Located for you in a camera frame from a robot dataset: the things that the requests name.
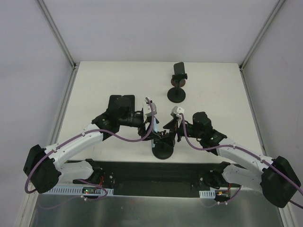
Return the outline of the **black tall clamp phone stand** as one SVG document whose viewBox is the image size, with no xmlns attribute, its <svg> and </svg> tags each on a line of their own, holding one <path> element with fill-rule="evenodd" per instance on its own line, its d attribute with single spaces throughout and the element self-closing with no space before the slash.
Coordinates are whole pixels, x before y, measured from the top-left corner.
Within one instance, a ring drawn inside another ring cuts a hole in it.
<svg viewBox="0 0 303 227">
<path fill-rule="evenodd" d="M 158 138 L 152 140 L 152 153 L 161 160 L 172 156 L 175 146 L 175 137 L 171 133 L 161 133 Z"/>
</svg>

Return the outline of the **black phone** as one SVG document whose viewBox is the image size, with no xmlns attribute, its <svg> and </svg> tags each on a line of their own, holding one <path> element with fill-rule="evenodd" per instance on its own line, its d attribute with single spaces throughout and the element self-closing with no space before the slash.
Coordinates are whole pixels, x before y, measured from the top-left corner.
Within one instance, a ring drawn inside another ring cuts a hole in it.
<svg viewBox="0 0 303 227">
<path fill-rule="evenodd" d="M 111 95 L 109 97 L 108 110 L 110 111 L 118 111 L 121 108 L 121 95 Z"/>
<path fill-rule="evenodd" d="M 129 112 L 131 114 L 135 113 L 135 95 L 124 95 L 122 100 L 126 106 L 129 107 Z"/>
</svg>

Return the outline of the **black round base phone stand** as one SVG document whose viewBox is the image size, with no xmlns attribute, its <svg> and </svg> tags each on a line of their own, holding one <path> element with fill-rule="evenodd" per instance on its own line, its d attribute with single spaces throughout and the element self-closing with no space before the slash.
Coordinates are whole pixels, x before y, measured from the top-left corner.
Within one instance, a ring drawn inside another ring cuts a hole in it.
<svg viewBox="0 0 303 227">
<path fill-rule="evenodd" d="M 187 79 L 187 74 L 186 73 L 176 74 L 176 75 L 172 76 L 172 79 L 177 82 L 177 86 L 171 88 L 168 91 L 167 97 L 168 97 L 169 101 L 171 101 L 173 103 L 181 103 L 185 100 L 186 93 L 181 88 L 180 84 L 183 79 L 184 80 Z"/>
</svg>

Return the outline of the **brown base metal phone stand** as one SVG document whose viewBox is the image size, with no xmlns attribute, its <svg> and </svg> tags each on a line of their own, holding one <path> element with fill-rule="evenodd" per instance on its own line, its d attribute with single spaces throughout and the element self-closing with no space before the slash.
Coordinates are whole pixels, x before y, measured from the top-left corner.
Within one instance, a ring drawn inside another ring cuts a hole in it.
<svg viewBox="0 0 303 227">
<path fill-rule="evenodd" d="M 177 87 L 178 81 L 174 79 L 174 75 L 185 74 L 184 62 L 175 63 L 173 69 L 174 69 L 174 74 L 172 75 L 171 84 L 172 86 Z"/>
</svg>

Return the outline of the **light blue phone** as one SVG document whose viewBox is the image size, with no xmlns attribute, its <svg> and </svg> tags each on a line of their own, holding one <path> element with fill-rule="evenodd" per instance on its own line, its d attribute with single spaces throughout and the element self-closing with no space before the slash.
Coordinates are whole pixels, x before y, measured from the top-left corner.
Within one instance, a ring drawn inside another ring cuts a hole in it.
<svg viewBox="0 0 303 227">
<path fill-rule="evenodd" d="M 151 148 L 155 147 L 155 142 L 156 142 L 155 140 L 157 139 L 155 135 L 158 132 L 158 124 L 159 124 L 159 121 L 157 120 L 157 118 L 154 118 L 153 126 L 152 126 L 152 133 L 154 134 L 154 136 L 153 136 L 153 139 L 151 140 Z"/>
</svg>

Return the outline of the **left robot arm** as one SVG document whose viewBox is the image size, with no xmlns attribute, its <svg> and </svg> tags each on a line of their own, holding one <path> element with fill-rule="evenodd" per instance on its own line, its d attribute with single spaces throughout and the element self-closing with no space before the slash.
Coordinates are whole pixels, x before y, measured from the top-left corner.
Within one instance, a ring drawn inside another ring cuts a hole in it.
<svg viewBox="0 0 303 227">
<path fill-rule="evenodd" d="M 87 159 L 77 163 L 68 163 L 68 160 L 111 136 L 132 142 L 131 139 L 117 134 L 120 126 L 141 128 L 149 123 L 148 131 L 135 142 L 146 140 L 152 132 L 156 111 L 155 103 L 146 97 L 141 111 L 135 115 L 132 113 L 132 100 L 127 96 L 120 96 L 109 102 L 105 112 L 74 136 L 45 148 L 38 144 L 33 146 L 23 168 L 27 176 L 25 192 L 45 193 L 58 183 L 71 183 L 74 180 L 86 180 L 92 185 L 100 184 L 102 173 L 93 160 Z"/>
</svg>

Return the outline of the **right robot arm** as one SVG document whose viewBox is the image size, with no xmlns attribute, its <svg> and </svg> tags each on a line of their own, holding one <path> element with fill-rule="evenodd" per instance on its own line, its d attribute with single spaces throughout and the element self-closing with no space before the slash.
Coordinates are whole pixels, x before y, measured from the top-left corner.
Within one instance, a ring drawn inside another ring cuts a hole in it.
<svg viewBox="0 0 303 227">
<path fill-rule="evenodd" d="M 299 178 L 284 157 L 272 158 L 241 147 L 215 130 L 205 112 L 195 113 L 192 123 L 185 120 L 183 113 L 174 112 L 172 117 L 164 128 L 174 133 L 178 140 L 194 138 L 201 147 L 188 142 L 192 148 L 228 159 L 204 177 L 205 181 L 210 180 L 210 187 L 238 184 L 261 193 L 278 208 L 284 208 L 287 203 L 295 204 L 292 197 L 303 192 Z"/>
</svg>

